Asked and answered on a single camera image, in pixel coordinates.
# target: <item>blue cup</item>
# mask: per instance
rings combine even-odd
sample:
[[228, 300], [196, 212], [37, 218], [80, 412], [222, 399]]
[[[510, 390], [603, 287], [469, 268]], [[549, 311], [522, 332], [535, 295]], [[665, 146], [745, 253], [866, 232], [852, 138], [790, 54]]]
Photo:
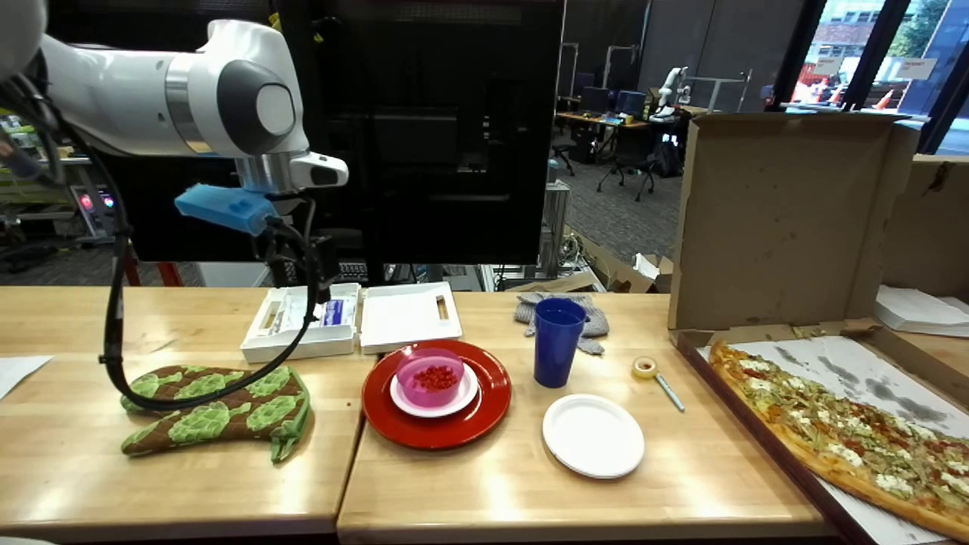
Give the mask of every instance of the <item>blue cup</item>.
[[576, 300], [543, 300], [535, 305], [535, 383], [563, 389], [573, 373], [576, 347], [587, 316]]

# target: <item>red plate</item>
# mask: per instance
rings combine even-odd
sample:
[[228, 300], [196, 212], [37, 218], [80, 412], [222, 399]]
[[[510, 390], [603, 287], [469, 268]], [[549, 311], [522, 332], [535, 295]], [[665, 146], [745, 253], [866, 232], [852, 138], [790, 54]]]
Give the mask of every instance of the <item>red plate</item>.
[[[458, 357], [480, 373], [480, 397], [447, 418], [412, 418], [401, 412], [391, 399], [395, 369], [405, 360], [430, 354]], [[491, 433], [510, 414], [510, 402], [513, 380], [506, 366], [494, 360], [494, 354], [458, 341], [414, 344], [401, 353], [391, 353], [376, 363], [365, 386], [368, 421], [385, 438], [425, 453], [458, 449]]]

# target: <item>wooden countertop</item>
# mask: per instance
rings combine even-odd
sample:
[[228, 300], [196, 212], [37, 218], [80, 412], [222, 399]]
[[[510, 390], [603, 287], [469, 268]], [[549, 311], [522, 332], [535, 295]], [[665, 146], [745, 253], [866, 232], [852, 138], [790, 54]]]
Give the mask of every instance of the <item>wooden countertop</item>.
[[[244, 363], [264, 290], [131, 287], [129, 377], [163, 363]], [[307, 453], [269, 464], [264, 443], [129, 461], [136, 421], [100, 354], [107, 290], [0, 287], [0, 354], [52, 360], [0, 399], [0, 537], [145, 540], [332, 532], [362, 429], [365, 357], [293, 363], [315, 402]]]
[[[513, 323], [513, 295], [458, 295], [464, 341], [506, 363], [514, 394], [510, 418], [458, 453], [408, 453], [365, 428], [341, 512], [342, 543], [566, 543], [821, 537], [824, 521], [710, 386], [667, 341], [670, 296], [599, 295], [611, 332], [605, 357], [576, 357], [563, 390], [530, 377], [533, 344]], [[688, 412], [633, 360], [655, 360]], [[622, 482], [563, 469], [543, 447], [543, 412], [587, 390], [633, 412], [646, 464]]]

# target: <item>pink bowl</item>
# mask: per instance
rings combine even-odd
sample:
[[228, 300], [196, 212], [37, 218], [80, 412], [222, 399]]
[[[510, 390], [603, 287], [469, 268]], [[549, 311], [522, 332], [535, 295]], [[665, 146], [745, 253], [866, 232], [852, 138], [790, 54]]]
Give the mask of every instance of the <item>pink bowl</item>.
[[464, 363], [456, 357], [420, 357], [397, 369], [401, 390], [414, 406], [447, 406], [458, 397]]

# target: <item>green cloth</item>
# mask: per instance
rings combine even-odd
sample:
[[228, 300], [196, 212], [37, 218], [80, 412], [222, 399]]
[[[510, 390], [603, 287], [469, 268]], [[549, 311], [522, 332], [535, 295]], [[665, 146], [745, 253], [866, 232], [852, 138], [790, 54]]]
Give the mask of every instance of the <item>green cloth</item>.
[[[131, 383], [131, 389], [154, 399], [185, 399], [222, 390], [244, 377], [244, 369], [162, 366]], [[255, 386], [194, 409], [150, 414], [131, 399], [120, 399], [120, 406], [131, 414], [154, 418], [120, 443], [129, 459], [255, 438], [274, 443], [274, 464], [286, 464], [307, 438], [313, 414], [302, 380], [289, 366], [278, 366]]]

